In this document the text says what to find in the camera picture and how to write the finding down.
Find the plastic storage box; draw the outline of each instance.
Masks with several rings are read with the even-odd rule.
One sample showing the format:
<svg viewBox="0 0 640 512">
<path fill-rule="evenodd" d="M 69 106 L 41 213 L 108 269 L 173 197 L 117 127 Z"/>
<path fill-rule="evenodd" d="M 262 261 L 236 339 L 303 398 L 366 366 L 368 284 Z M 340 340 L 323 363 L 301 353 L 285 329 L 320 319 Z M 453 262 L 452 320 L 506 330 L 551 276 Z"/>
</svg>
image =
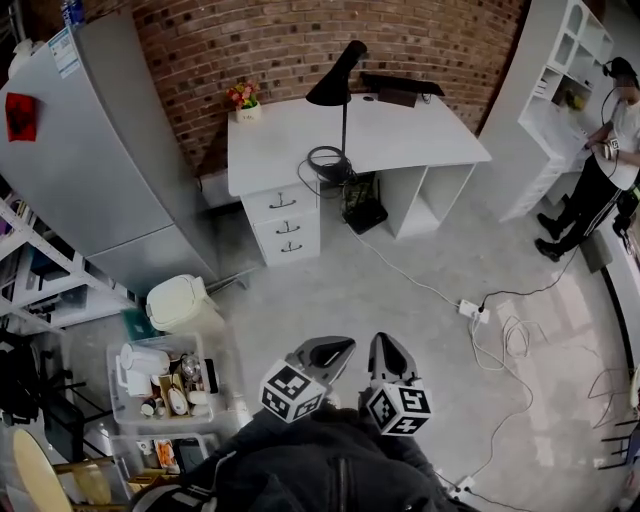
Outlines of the plastic storage box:
<svg viewBox="0 0 640 512">
<path fill-rule="evenodd" d="M 183 354 L 193 353 L 200 359 L 200 371 L 204 383 L 204 390 L 207 396 L 209 413 L 202 416 L 190 416 L 185 418 L 147 418 L 140 412 L 143 403 L 141 398 L 130 397 L 127 390 L 118 384 L 116 371 L 116 356 L 125 343 L 142 345 L 149 348 L 164 350 L 169 354 L 171 361 L 180 359 Z M 209 423 L 213 420 L 213 395 L 211 394 L 211 384 L 209 373 L 205 364 L 202 341 L 198 334 L 176 334 L 163 336 L 160 338 L 150 338 L 132 342 L 121 341 L 112 343 L 107 347 L 107 372 L 109 375 L 109 392 L 111 394 L 111 407 L 113 417 L 121 425 L 135 425 L 145 427 L 182 427 L 189 425 L 199 425 Z"/>
<path fill-rule="evenodd" d="M 127 485 L 127 481 L 141 474 L 146 468 L 142 452 L 138 448 L 137 441 L 154 441 L 156 439 L 170 439 L 176 441 L 178 439 L 196 439 L 200 445 L 202 458 L 207 459 L 213 451 L 218 448 L 218 440 L 215 435 L 207 434 L 205 436 L 199 434 L 156 434 L 153 436 L 111 436 L 109 443 L 111 444 L 111 454 L 118 469 L 118 476 L 122 482 L 127 496 L 131 498 L 134 492 Z"/>
</svg>

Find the refrigerator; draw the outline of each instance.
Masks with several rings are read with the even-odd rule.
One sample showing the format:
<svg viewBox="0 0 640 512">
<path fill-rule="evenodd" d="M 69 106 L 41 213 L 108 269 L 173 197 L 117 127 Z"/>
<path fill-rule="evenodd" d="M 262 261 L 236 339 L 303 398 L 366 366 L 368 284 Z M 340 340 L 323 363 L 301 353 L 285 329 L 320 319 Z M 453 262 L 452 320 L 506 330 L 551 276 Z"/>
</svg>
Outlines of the refrigerator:
<svg viewBox="0 0 640 512">
<path fill-rule="evenodd" d="M 36 99 L 35 142 L 0 174 L 91 264 L 139 295 L 178 274 L 218 278 L 207 206 L 180 151 L 128 9 L 64 29 L 0 91 Z"/>
</svg>

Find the flower pot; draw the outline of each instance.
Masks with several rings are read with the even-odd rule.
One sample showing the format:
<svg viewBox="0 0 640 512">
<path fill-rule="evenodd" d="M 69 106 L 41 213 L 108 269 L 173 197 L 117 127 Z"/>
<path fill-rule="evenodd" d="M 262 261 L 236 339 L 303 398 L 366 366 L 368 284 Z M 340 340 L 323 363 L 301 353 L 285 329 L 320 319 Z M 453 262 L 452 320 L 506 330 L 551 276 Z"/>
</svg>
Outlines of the flower pot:
<svg viewBox="0 0 640 512">
<path fill-rule="evenodd" d="M 258 103 L 255 107 L 236 110 L 236 121 L 238 123 L 252 123 L 262 117 L 262 107 Z"/>
</svg>

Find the white t-shirt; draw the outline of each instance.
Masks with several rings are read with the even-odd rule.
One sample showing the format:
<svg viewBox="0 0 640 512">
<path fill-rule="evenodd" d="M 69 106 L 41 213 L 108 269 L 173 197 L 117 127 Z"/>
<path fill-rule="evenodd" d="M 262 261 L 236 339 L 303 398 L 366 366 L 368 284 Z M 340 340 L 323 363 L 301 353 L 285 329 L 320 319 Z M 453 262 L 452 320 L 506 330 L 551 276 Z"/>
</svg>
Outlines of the white t-shirt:
<svg viewBox="0 0 640 512">
<path fill-rule="evenodd" d="M 609 133 L 609 139 L 618 139 L 620 150 L 628 153 L 637 153 L 640 150 L 640 101 L 635 105 L 629 105 L 626 101 L 618 101 L 611 116 L 613 129 Z M 616 166 L 615 157 L 609 161 L 599 148 L 594 148 L 596 160 L 602 172 L 611 182 L 622 190 L 629 190 L 638 175 L 638 167 L 618 160 Z"/>
</svg>

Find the dark clothing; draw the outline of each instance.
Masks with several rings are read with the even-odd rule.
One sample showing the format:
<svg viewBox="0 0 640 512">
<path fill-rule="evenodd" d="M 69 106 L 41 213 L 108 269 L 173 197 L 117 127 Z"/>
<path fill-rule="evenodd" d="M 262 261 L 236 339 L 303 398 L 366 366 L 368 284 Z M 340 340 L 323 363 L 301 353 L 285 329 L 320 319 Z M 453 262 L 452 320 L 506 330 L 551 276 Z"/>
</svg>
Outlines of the dark clothing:
<svg viewBox="0 0 640 512">
<path fill-rule="evenodd" d="M 609 213 L 619 193 L 620 189 L 611 183 L 591 155 L 584 164 L 571 199 L 556 220 L 555 227 L 560 232 L 575 222 L 569 233 L 556 244 L 556 252 L 562 255 L 582 243 Z"/>
<path fill-rule="evenodd" d="M 475 510 L 449 498 L 412 438 L 372 429 L 348 409 L 320 410 L 291 425 L 261 411 L 181 487 L 150 507 L 153 490 L 143 493 L 133 510 L 200 510 L 186 508 L 185 498 L 206 502 L 207 492 L 217 497 L 218 512 Z"/>
</svg>

